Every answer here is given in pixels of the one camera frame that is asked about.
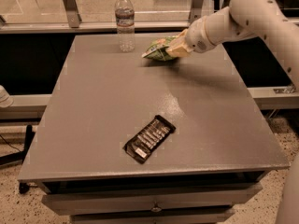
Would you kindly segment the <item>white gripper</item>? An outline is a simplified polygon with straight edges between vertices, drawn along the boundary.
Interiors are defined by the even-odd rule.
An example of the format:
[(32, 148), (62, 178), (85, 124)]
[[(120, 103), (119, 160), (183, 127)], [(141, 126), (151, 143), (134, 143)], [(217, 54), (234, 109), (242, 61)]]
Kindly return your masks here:
[(166, 52), (171, 57), (181, 58), (189, 56), (192, 50), (204, 53), (214, 48), (215, 45), (211, 43), (206, 34), (206, 16), (204, 16), (179, 33), (177, 40), (169, 44)]

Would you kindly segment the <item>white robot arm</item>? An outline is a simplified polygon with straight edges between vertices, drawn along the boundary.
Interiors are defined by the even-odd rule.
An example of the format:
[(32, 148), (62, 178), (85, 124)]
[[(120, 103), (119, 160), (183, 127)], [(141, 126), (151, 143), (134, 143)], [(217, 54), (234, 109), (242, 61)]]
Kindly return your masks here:
[[(299, 27), (289, 22), (276, 0), (230, 0), (229, 6), (194, 21), (167, 52), (184, 57), (207, 52), (224, 42), (258, 36), (299, 87)], [(299, 224), (299, 154), (285, 180), (275, 224)]]

